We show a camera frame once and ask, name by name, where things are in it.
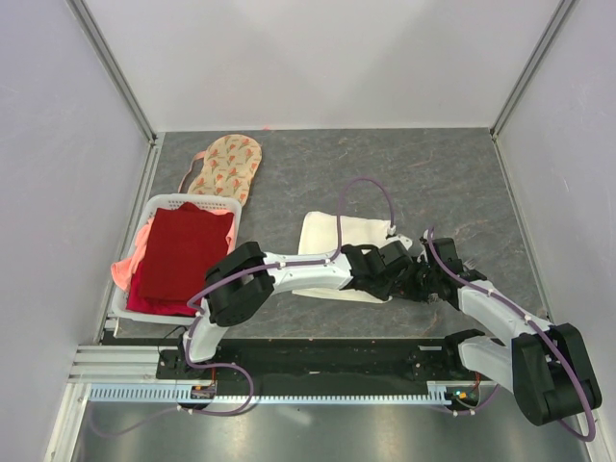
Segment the white plastic basket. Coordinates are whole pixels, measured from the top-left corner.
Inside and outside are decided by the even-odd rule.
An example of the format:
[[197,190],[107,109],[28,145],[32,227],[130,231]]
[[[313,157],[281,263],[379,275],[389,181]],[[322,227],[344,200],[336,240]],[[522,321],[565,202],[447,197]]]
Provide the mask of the white plastic basket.
[[[226,210],[230,211],[234,214],[234,237],[232,238],[231,247],[228,253],[234,249],[235,243],[238,237],[239,225],[242,215],[242,207],[240,203],[228,197],[220,197],[214,195],[200,195],[200,194],[184,194],[184,193],[173,193],[173,194],[159,194],[149,199],[146,203],[143,212],[141,213],[140,221],[138,224],[138,231],[146,224],[146,222],[153,218],[156,215],[158,209],[168,209],[175,210],[182,206],[184,203],[192,203],[196,205],[197,208],[206,211],[221,211]],[[129,255],[133,253],[135,249],[134,240],[131,244],[131,248],[129,250]],[[153,316],[153,315],[145,315],[135,312],[129,312],[126,309],[127,298],[128,298],[129,290],[127,292],[123,292],[116,285],[114,287],[114,294],[112,298],[112,312],[120,317],[129,319],[132,321],[139,322],[153,322],[158,324],[174,324],[174,325],[188,325],[193,321],[193,317],[191,318],[182,318],[182,317],[172,317],[172,316]]]

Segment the red cloth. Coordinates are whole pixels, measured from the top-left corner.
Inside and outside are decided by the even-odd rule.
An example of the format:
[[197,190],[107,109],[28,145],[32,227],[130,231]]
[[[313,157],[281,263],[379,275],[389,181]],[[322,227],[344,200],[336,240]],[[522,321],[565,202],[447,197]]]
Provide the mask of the red cloth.
[[189,299],[204,287],[206,272],[228,254],[234,237],[232,212],[201,210],[184,203],[158,209],[142,260],[131,277],[126,309],[153,316],[191,318]]

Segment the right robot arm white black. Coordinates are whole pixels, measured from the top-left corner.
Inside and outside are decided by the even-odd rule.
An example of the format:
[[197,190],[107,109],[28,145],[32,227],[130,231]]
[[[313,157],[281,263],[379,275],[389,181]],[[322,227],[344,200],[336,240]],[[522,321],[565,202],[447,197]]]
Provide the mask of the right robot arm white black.
[[543,320],[507,298],[462,263],[453,239],[426,231],[421,243],[405,293],[417,299],[435,295],[488,330],[450,335],[453,347],[440,357],[443,372],[455,379],[469,372],[487,376],[537,426],[577,414],[591,419],[603,396],[579,330]]

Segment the pink cloth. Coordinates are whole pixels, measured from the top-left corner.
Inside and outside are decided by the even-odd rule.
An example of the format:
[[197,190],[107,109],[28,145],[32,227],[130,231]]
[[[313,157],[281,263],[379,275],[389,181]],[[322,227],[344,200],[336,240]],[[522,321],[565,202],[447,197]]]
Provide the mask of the pink cloth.
[[144,258],[147,248],[147,241],[154,218],[150,218],[146,224],[137,232],[134,239],[135,249],[131,255],[114,262],[111,265],[111,275],[115,285],[123,292],[127,292],[130,288],[131,279],[135,274],[139,264]]

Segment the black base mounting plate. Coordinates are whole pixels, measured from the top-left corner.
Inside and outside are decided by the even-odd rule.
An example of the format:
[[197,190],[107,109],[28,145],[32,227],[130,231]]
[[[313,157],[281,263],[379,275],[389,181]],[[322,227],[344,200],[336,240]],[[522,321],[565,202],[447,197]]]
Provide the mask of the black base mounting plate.
[[228,379],[236,372],[221,365],[235,364],[253,379],[271,374],[292,377],[324,373],[399,376],[411,381],[483,381],[454,357],[445,338],[401,339],[224,339],[209,361],[213,372],[187,365],[182,348],[163,349],[158,379]]

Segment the floral beige eye mask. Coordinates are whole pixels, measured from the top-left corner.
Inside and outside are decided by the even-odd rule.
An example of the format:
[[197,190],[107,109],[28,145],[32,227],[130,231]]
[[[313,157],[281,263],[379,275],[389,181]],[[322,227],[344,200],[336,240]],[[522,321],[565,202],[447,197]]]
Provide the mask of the floral beige eye mask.
[[178,192],[233,198],[244,206],[262,159],[262,146],[253,138],[225,135],[193,156]]

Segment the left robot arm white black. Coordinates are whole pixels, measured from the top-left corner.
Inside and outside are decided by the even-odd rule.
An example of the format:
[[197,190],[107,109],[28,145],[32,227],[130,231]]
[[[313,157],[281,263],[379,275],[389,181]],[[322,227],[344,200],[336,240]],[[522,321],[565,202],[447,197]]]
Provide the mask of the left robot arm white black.
[[256,242],[240,245],[207,271],[204,289],[190,298],[195,321],[184,334],[178,368],[190,378],[207,374],[227,329],[251,319],[273,295],[320,289],[388,300],[412,263],[411,246],[401,236],[381,247],[346,244],[322,254],[281,255]]

